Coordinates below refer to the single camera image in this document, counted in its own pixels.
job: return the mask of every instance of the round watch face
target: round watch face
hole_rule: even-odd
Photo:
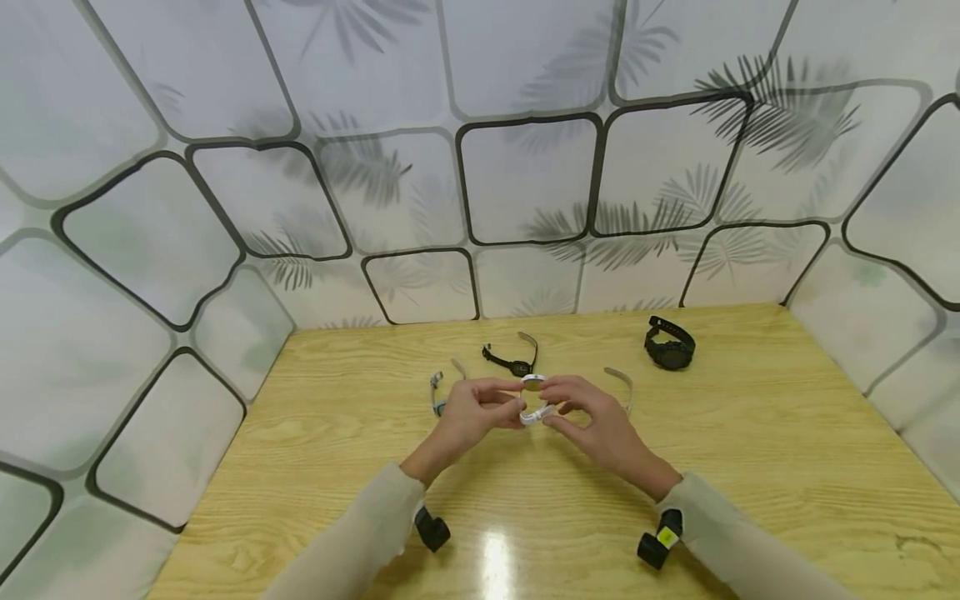
[[[665,348],[660,353],[660,364],[665,369],[682,369],[690,364],[690,355],[676,348]]]

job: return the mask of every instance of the sleeve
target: sleeve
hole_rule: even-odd
[[[695,473],[687,473],[657,509],[680,510],[686,547],[741,600],[854,599]]]
[[[403,553],[425,488],[396,464],[367,484],[347,511],[317,535],[261,600],[355,600]]]

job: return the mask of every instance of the wall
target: wall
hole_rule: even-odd
[[[295,326],[784,302],[960,493],[957,17],[4,3],[0,600],[142,596]]]

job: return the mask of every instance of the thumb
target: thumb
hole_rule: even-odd
[[[543,424],[562,433],[565,438],[573,442],[577,447],[582,448],[584,446],[584,442],[586,441],[584,437],[587,432],[583,427],[571,423],[559,415],[548,415],[543,419]]]
[[[510,420],[519,415],[526,407],[527,403],[523,401],[523,398],[516,397],[490,410],[490,421],[491,423],[500,423],[505,420]]]

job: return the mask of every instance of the black watch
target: black watch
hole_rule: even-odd
[[[677,338],[677,341],[662,344],[654,342],[654,338],[661,331],[669,333]],[[660,317],[650,317],[650,331],[647,331],[643,347],[647,348],[647,354],[650,354],[650,358],[657,366],[668,371],[677,371],[693,360],[693,350],[696,349],[697,344],[693,341],[693,337],[679,325]]]
[[[484,358],[495,365],[499,365],[504,369],[509,369],[510,373],[514,377],[525,377],[526,375],[532,373],[534,371],[534,367],[537,365],[537,354],[540,352],[540,346],[537,344],[537,340],[535,340],[532,335],[527,335],[522,331],[518,331],[516,335],[518,335],[521,340],[526,340],[531,346],[534,347],[534,359],[529,363],[524,360],[505,360],[499,356],[495,356],[493,352],[490,351],[490,344],[483,346],[480,349],[480,353],[483,354]]]

